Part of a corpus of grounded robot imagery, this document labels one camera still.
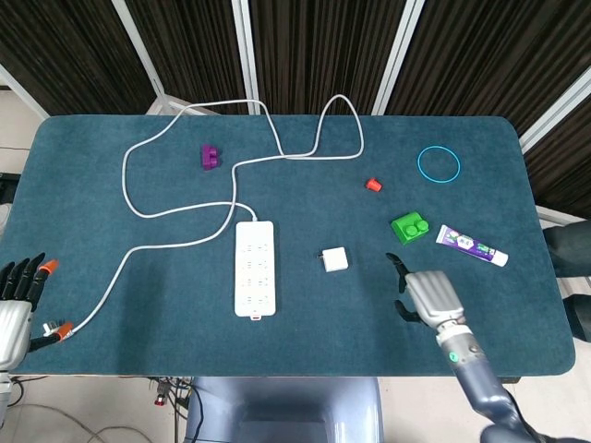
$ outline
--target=robotic arm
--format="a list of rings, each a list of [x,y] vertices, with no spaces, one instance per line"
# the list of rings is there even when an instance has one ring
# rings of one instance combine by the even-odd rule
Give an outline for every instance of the robotic arm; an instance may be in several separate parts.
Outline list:
[[[407,288],[416,307],[416,312],[409,312],[397,300],[396,310],[405,321],[423,323],[437,331],[437,344],[452,367],[472,409],[495,424],[485,430],[481,441],[557,441],[540,435],[525,421],[515,399],[494,375],[484,351],[466,324],[464,308],[445,273],[440,270],[409,272],[396,255],[388,253],[386,257],[400,275],[399,292],[403,293]]]
[[[30,339],[33,313],[45,281],[57,268],[57,260],[39,267],[44,258],[45,254],[40,254],[0,269],[0,427],[12,390],[9,371],[20,365],[27,352],[63,340],[72,329],[71,323],[55,325],[45,336]]]

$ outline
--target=white power strip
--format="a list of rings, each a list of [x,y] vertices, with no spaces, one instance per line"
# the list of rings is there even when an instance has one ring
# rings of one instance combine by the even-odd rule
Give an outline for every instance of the white power strip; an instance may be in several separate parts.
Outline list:
[[[251,320],[275,314],[275,247],[270,221],[236,224],[234,311]]]

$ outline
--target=purple block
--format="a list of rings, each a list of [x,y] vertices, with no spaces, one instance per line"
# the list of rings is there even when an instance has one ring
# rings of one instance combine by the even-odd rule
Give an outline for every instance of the purple block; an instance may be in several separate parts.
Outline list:
[[[218,165],[218,150],[212,145],[201,147],[201,166],[205,171],[215,168]]]

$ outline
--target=floor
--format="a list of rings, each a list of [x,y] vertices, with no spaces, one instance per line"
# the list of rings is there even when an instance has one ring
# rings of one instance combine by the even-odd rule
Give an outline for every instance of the floor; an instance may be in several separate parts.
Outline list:
[[[0,92],[0,147],[29,148],[39,123],[13,92]],[[25,150],[0,149],[0,169],[19,174],[27,154]],[[559,287],[563,296],[591,294],[585,279],[562,279]],[[591,344],[575,341],[574,345],[576,364],[567,374],[526,377],[508,389],[538,431],[591,439]],[[58,408],[91,432],[107,426],[130,426],[153,443],[172,443],[172,408],[153,404],[155,389],[143,378],[48,377],[25,383],[21,406],[8,411],[0,443],[90,441],[91,433],[71,418],[34,404]],[[477,442],[487,425],[471,411],[456,380],[450,377],[381,378],[380,391],[386,443]],[[101,437],[108,443],[147,441],[129,429],[108,429]]]

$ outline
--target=green block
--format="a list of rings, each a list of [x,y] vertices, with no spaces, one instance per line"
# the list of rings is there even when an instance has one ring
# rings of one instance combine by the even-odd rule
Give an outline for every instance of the green block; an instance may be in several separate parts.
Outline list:
[[[428,233],[428,223],[418,214],[411,212],[390,223],[392,230],[403,245],[408,245]]]

